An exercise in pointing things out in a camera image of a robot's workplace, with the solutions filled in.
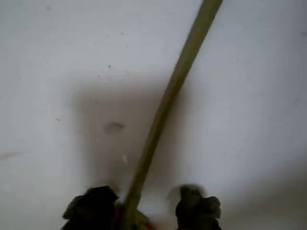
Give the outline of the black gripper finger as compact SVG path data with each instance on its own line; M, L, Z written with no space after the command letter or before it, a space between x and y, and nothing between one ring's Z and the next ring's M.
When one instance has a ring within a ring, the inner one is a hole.
M204 197L199 187L180 187L180 201L175 209L179 230L220 230L221 202L215 196Z
M115 202L119 196L110 186L89 188L74 197L62 218L67 222L63 230L110 230L115 216Z

